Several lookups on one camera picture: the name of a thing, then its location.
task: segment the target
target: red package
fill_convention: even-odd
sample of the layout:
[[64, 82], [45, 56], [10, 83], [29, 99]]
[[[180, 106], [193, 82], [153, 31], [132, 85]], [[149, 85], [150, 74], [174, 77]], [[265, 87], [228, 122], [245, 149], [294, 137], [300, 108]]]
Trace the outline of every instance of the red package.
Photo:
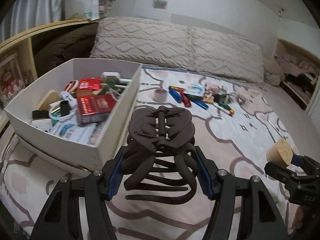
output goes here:
[[78, 89], [100, 89], [101, 78], [82, 78], [80, 79]]
[[77, 101], [82, 123], [106, 120], [116, 104], [116, 101], [109, 94], [80, 97]]

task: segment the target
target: cable knit fabric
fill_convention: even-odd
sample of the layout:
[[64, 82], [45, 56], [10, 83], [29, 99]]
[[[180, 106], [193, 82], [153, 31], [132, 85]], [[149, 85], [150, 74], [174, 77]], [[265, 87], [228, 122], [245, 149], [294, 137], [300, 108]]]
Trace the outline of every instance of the cable knit fabric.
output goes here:
[[136, 61], [164, 67], [263, 82], [261, 48], [236, 35], [151, 19], [100, 21], [91, 57]]

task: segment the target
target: open storage box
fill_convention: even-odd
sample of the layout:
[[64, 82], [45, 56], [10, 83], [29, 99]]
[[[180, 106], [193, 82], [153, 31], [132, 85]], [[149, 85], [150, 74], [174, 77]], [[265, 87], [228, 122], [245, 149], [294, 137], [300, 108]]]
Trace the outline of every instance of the open storage box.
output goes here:
[[[111, 60], [76, 58], [49, 71], [18, 94], [5, 108], [16, 133], [37, 150], [75, 168], [101, 169], [112, 159], [128, 115], [135, 103], [142, 64]], [[100, 77], [102, 72], [119, 72], [121, 78], [132, 79], [109, 115], [95, 145], [72, 142], [50, 135], [29, 123], [32, 111], [49, 90], [61, 92], [71, 80]]]

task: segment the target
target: blue label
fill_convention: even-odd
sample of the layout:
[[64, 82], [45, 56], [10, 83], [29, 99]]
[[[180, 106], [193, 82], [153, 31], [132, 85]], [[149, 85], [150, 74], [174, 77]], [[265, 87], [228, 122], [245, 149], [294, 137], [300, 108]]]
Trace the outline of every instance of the blue label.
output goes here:
[[65, 133], [67, 132], [67, 130], [69, 128], [71, 128], [72, 126], [74, 126], [74, 124], [72, 124], [72, 123], [68, 123], [68, 124], [64, 125], [59, 133], [60, 137], [63, 137], [65, 135]]

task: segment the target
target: bed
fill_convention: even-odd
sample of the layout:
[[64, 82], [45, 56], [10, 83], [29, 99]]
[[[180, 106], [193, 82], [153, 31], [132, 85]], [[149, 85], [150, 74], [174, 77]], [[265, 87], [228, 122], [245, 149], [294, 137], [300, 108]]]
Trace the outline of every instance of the bed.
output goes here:
[[[244, 95], [248, 104], [240, 106], [233, 103], [236, 113], [232, 118], [217, 112], [213, 106], [207, 111], [196, 106], [190, 108], [196, 128], [196, 145], [219, 168], [235, 176], [261, 177], [279, 208], [288, 232], [292, 232], [297, 206], [288, 202], [289, 195], [283, 185], [264, 173], [266, 151], [280, 139], [267, 122], [267, 115], [287, 137], [295, 153], [299, 151], [264, 97], [268, 94], [269, 97], [279, 98], [279, 93], [270, 86], [259, 89], [263, 82], [263, 62], [258, 44], [236, 35], [160, 21], [107, 18], [99, 24], [91, 57], [146, 64], [141, 74], [136, 109], [162, 105], [153, 101], [152, 93], [156, 88], [183, 86], [193, 81], [223, 85], [229, 92]], [[177, 103], [169, 96], [163, 105], [175, 107]], [[71, 179], [78, 176], [24, 148], [10, 126], [0, 143], [2, 141], [5, 145], [9, 138], [12, 138], [10, 145], [2, 152], [7, 153], [3, 155], [0, 196], [15, 220], [30, 234], [57, 181], [62, 176]], [[294, 166], [289, 168], [302, 172]], [[122, 184], [118, 195], [107, 202], [118, 239], [201, 239], [213, 208], [213, 202], [202, 194], [199, 185], [191, 201], [177, 206], [128, 201], [124, 198], [127, 194]], [[236, 199], [230, 239], [236, 239], [240, 203], [241, 200]], [[84, 239], [90, 239], [83, 199], [80, 199], [80, 210]]]

